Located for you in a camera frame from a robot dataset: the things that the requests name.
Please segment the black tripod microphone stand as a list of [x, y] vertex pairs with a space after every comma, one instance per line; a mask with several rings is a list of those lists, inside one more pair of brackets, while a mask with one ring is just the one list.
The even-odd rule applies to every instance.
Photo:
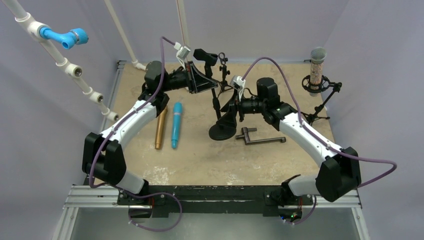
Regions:
[[231, 72], [228, 70], [228, 67], [227, 67], [227, 61], [229, 59], [226, 57], [225, 53], [224, 52], [220, 52], [219, 54], [213, 53], [212, 56], [215, 57], [216, 59], [219, 59], [220, 61], [219, 71], [222, 73], [222, 80], [218, 82], [218, 85], [220, 87], [218, 95], [216, 95], [215, 90], [212, 89], [212, 102], [215, 103], [218, 100], [221, 93], [227, 92], [231, 90], [233, 87], [230, 86], [228, 82], [226, 81], [226, 77], [230, 75]]

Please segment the blue microphone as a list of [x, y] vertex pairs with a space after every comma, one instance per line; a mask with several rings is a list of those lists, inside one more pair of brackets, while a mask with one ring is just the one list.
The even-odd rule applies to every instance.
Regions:
[[176, 149], [180, 138], [181, 119], [183, 114], [183, 105], [176, 102], [173, 106], [172, 131], [171, 131], [171, 147]]

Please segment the gold microphone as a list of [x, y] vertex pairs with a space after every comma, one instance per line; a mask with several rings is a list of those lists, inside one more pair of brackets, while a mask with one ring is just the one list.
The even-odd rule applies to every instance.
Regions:
[[164, 129], [166, 125], [167, 114], [168, 114], [168, 107], [166, 106], [157, 118], [155, 146], [154, 146], [156, 150], [161, 150], [163, 146], [163, 137], [164, 137]]

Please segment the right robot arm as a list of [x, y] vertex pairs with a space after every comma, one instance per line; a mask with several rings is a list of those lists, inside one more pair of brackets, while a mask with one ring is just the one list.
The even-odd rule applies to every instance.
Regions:
[[316, 175], [295, 175], [282, 182], [274, 199], [282, 205], [292, 204], [304, 195], [319, 195], [334, 202], [362, 183], [358, 153], [352, 148], [342, 148], [313, 129], [290, 104], [280, 100], [278, 86], [270, 77], [256, 82], [257, 95], [244, 97], [246, 81], [234, 76], [229, 85], [234, 93], [221, 108], [223, 116], [218, 127], [230, 129], [235, 135], [236, 115], [240, 121], [246, 114], [261, 114], [266, 123], [290, 137], [315, 161], [319, 167]]

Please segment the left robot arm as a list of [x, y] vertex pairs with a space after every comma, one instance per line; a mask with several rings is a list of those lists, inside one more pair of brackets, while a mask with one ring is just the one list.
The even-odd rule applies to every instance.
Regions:
[[213, 79], [212, 65], [205, 64], [204, 71], [192, 61], [168, 73], [160, 61], [147, 64], [142, 93], [121, 119], [101, 133], [89, 133], [84, 140], [82, 171], [105, 184], [116, 186], [129, 193], [138, 205], [149, 199], [149, 183], [127, 169], [124, 148], [149, 122], [158, 117], [168, 104], [168, 91], [188, 88], [197, 94], [218, 87]]

